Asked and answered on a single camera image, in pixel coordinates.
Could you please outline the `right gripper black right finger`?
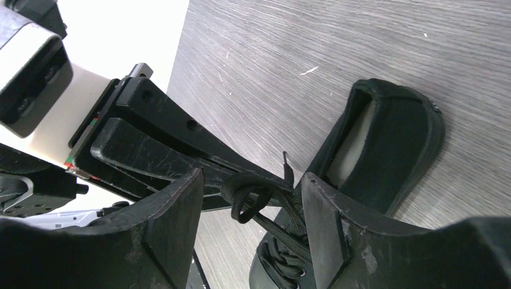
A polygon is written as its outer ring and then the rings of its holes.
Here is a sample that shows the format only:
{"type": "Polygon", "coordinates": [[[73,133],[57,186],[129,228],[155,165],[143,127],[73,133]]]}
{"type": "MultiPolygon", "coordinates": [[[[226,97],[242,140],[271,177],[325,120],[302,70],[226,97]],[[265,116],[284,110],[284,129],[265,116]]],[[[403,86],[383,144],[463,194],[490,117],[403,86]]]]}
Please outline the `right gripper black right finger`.
{"type": "Polygon", "coordinates": [[[386,217],[338,192],[313,173],[301,182],[316,288],[411,288],[417,252],[429,232],[386,217]]]}

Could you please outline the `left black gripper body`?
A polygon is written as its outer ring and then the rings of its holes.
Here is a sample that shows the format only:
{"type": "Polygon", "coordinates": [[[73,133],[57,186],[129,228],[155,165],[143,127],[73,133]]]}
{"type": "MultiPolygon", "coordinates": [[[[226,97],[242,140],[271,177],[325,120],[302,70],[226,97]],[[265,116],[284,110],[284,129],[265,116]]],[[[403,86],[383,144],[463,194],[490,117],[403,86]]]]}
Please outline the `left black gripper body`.
{"type": "Polygon", "coordinates": [[[142,95],[134,89],[126,88],[132,78],[149,79],[152,74],[153,70],[146,63],[138,63],[127,76],[113,79],[107,84],[68,143],[71,152],[64,162],[68,173],[129,200],[140,200],[159,191],[158,178],[120,169],[95,158],[91,153],[92,144],[110,118],[124,119],[142,133],[158,138],[160,128],[156,124],[146,117],[117,106],[117,99],[124,91],[127,91],[128,96],[142,95]]]}

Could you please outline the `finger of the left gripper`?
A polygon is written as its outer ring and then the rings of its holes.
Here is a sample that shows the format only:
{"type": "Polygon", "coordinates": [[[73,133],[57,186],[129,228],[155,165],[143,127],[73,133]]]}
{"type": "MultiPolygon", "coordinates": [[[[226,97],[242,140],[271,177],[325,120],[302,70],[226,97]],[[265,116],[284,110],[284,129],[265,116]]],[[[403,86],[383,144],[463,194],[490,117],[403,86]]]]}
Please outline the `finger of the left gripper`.
{"type": "Polygon", "coordinates": [[[220,194],[220,186],[233,172],[200,158],[184,155],[146,135],[120,118],[110,118],[90,148],[90,154],[127,173],[175,181],[195,168],[204,171],[203,211],[231,207],[220,194]]]}
{"type": "Polygon", "coordinates": [[[243,172],[289,188],[283,178],[248,161],[213,135],[148,78],[129,79],[114,107],[143,135],[169,148],[171,160],[182,158],[202,167],[210,187],[243,172]]]}

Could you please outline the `black canvas shoe with laces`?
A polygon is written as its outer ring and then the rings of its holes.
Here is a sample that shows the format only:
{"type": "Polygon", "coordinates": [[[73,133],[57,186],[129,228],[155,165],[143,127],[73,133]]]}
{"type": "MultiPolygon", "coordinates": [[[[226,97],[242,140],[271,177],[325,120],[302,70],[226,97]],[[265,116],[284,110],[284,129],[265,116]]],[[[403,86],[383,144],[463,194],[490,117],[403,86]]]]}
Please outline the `black canvas shoe with laces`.
{"type": "MultiPolygon", "coordinates": [[[[361,79],[343,115],[308,167],[336,190],[391,215],[440,153],[445,124],[437,105],[410,87],[361,79]]],[[[239,223],[266,229],[249,273],[251,288],[314,288],[301,185],[284,163],[284,181],[242,172],[221,186],[239,223]]]]}

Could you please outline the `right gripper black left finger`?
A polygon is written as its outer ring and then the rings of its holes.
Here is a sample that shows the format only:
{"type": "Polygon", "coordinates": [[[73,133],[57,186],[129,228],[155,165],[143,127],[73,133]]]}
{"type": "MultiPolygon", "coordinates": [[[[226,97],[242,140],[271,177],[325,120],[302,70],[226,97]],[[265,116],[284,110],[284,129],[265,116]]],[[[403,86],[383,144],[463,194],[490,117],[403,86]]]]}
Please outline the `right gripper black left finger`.
{"type": "Polygon", "coordinates": [[[185,288],[201,214],[204,172],[93,221],[99,241],[89,288],[185,288]]]}

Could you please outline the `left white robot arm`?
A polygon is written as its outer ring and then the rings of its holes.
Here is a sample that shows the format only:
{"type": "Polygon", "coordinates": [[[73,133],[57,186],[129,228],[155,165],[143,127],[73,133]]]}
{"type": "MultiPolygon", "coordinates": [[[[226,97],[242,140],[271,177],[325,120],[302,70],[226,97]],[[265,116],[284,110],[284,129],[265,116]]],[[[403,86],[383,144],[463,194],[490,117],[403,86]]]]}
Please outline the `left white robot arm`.
{"type": "Polygon", "coordinates": [[[44,228],[84,226],[175,182],[205,175],[204,211],[230,206],[226,181],[288,191],[220,141],[152,81],[74,66],[55,1],[1,2],[1,214],[44,228]]]}

